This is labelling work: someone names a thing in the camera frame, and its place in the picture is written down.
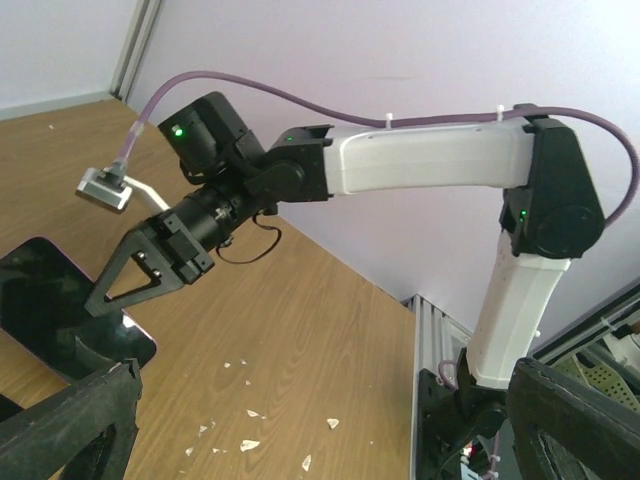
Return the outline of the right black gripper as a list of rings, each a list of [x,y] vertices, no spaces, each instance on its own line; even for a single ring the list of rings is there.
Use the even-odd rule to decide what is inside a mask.
[[[92,316],[126,309],[192,285],[215,265],[187,225],[172,210],[128,231],[107,261],[85,301]]]

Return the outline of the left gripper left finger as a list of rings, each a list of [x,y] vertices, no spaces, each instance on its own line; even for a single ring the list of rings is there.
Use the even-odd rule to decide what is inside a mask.
[[[2,397],[3,479],[122,479],[142,394],[139,365],[126,359],[23,409]]]

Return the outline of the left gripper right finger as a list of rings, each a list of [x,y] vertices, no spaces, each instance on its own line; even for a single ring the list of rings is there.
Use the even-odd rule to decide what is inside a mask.
[[[506,405],[522,478],[639,477],[639,415],[604,394],[522,358]]]

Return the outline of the phone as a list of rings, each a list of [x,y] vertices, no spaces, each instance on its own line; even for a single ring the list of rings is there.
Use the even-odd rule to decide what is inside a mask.
[[[92,317],[92,287],[53,242],[29,238],[1,257],[1,329],[70,383],[126,359],[144,367],[155,340],[124,311]]]

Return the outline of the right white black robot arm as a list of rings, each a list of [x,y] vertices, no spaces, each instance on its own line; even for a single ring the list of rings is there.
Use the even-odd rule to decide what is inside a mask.
[[[95,316],[193,284],[247,220],[281,202],[415,187],[487,186],[503,193],[496,262],[480,318],[458,363],[458,389],[429,407],[423,446],[463,447],[501,425],[504,393],[572,260],[600,238],[605,219],[574,131],[557,113],[520,108],[482,123],[427,127],[388,121],[357,132],[295,127],[264,149],[220,93],[167,118],[161,132],[196,187],[129,230],[85,307]]]

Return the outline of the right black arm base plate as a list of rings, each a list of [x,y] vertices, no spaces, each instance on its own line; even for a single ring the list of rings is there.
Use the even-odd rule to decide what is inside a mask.
[[[423,369],[418,375],[415,477],[459,479],[454,462],[477,437],[490,439],[507,419],[506,392],[466,384],[454,392]]]

